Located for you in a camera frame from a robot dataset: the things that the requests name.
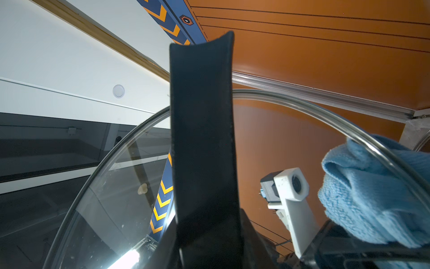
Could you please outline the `aluminium corner post left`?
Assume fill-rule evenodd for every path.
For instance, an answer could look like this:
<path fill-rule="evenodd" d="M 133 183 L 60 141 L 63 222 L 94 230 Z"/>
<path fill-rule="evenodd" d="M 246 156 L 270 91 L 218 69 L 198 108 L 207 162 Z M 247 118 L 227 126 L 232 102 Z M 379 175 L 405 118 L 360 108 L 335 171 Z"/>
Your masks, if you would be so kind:
<path fill-rule="evenodd" d="M 309 102 L 394 122 L 405 123 L 415 116 L 415 111 L 412 109 L 235 71 L 232 73 L 232 80 L 235 84 L 253 89 L 285 94 Z"/>

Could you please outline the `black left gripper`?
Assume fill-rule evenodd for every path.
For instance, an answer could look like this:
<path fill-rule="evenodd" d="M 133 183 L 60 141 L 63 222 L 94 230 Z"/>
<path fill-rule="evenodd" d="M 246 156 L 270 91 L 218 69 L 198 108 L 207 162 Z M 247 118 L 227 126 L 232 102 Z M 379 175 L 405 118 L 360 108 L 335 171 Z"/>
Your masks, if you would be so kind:
<path fill-rule="evenodd" d="M 428 269 L 430 245 L 372 244 L 327 221 L 301 255 L 303 269 Z"/>

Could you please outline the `glass lid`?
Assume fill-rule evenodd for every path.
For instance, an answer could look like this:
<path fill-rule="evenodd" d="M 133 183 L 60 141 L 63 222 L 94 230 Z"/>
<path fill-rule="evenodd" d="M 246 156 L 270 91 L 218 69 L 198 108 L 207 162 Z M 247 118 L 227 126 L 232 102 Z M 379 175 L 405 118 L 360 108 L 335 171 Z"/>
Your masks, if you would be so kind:
<path fill-rule="evenodd" d="M 240 206 L 235 99 L 291 108 L 334 128 L 403 180 L 430 213 L 428 153 L 296 97 L 234 90 L 233 47 L 233 32 L 170 46 L 170 105 L 126 135 L 89 177 L 46 269 L 302 269 L 294 247 L 280 254 Z"/>

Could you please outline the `light blue cloth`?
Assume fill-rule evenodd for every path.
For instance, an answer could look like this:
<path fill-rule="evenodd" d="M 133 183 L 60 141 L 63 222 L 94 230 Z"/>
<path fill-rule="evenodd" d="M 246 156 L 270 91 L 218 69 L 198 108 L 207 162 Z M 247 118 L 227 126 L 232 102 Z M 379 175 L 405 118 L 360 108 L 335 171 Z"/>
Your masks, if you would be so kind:
<path fill-rule="evenodd" d="M 351 139 L 321 166 L 326 216 L 352 236 L 367 266 L 429 268 L 430 214 L 403 180 Z"/>

